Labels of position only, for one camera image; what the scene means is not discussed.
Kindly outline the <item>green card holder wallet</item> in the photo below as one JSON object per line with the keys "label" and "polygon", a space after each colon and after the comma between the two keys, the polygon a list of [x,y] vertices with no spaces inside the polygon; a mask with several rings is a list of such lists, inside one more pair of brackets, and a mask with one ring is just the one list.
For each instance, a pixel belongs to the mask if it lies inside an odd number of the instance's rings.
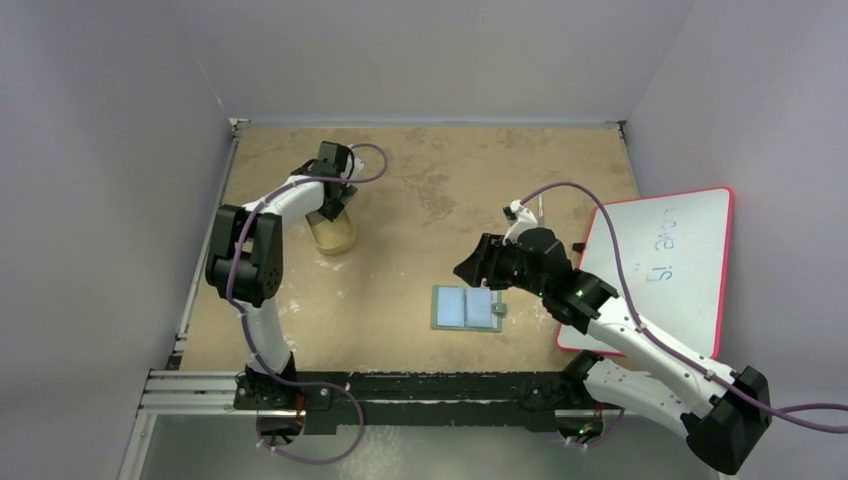
{"label": "green card holder wallet", "polygon": [[432,288],[430,325],[434,330],[499,333],[507,314],[500,291],[442,285]]}

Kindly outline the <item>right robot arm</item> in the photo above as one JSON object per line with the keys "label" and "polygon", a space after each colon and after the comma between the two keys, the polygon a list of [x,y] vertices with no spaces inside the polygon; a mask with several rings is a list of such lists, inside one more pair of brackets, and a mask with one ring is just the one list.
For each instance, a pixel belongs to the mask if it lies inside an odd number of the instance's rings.
{"label": "right robot arm", "polygon": [[772,417],[766,377],[703,357],[646,319],[610,284],[572,266],[554,233],[532,228],[509,240],[485,233],[454,274],[472,287],[519,288],[537,295],[565,326],[599,340],[642,367],[627,373],[588,351],[588,365],[564,376],[561,392],[576,407],[612,403],[681,436],[712,469],[735,475]]}

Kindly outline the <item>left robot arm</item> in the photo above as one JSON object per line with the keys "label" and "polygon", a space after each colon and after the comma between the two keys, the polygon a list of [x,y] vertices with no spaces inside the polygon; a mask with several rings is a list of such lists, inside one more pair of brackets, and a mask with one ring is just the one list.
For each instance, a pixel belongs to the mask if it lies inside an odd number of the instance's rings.
{"label": "left robot arm", "polygon": [[365,167],[357,148],[324,141],[280,186],[243,205],[223,204],[213,219],[205,280],[237,312],[249,352],[243,389],[275,409],[292,405],[303,386],[276,307],[284,233],[301,219],[344,219]]}

